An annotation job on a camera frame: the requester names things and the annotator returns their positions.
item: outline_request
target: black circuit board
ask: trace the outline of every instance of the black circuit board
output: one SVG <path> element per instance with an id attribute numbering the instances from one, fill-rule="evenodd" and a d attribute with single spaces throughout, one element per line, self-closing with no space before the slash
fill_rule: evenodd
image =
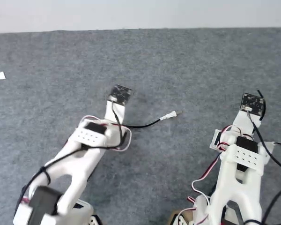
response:
<path id="1" fill-rule="evenodd" d="M 245 107 L 252 109 L 250 111 L 251 114 L 262 116 L 264 110 L 264 99 L 255 95 L 244 93 L 240 110 L 246 112 Z"/>
<path id="2" fill-rule="evenodd" d="M 109 101 L 125 106 L 128 103 L 133 90 L 121 85 L 115 85 L 108 96 Z"/>

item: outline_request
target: cable connector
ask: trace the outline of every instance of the cable connector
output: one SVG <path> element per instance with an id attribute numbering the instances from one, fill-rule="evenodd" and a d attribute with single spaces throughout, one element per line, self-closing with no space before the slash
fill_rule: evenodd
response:
<path id="1" fill-rule="evenodd" d="M 170 113 L 168 113 L 168 114 L 162 116 L 162 117 L 160 118 L 160 120 L 166 120 L 166 119 L 169 119 L 169 118 L 172 118 L 172 117 L 176 117 L 176 116 L 178 116 L 178 115 L 181 114 L 181 113 L 182 113 L 181 110 L 172 111 L 172 112 L 170 112 Z"/>

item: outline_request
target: carpet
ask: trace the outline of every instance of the carpet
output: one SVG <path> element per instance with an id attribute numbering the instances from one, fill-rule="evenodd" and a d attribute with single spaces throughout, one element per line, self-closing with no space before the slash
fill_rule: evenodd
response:
<path id="1" fill-rule="evenodd" d="M 266 98 L 260 127 L 281 142 L 281 29 L 96 30 L 0 34 L 0 225 L 12 224 L 31 176 L 61 149 L 82 116 L 103 117 L 114 84 L 134 89 L 124 153 L 108 151 L 81 196 L 105 224 L 163 225 L 191 207 L 192 180 L 215 158 L 214 130 L 235 118 L 243 92 Z M 281 147 L 274 155 L 281 161 Z M 210 191 L 219 166 L 197 187 Z M 53 185 L 64 191 L 63 177 Z M 281 169 L 265 167 L 263 210 L 281 189 Z M 281 223 L 281 198 L 267 221 Z"/>

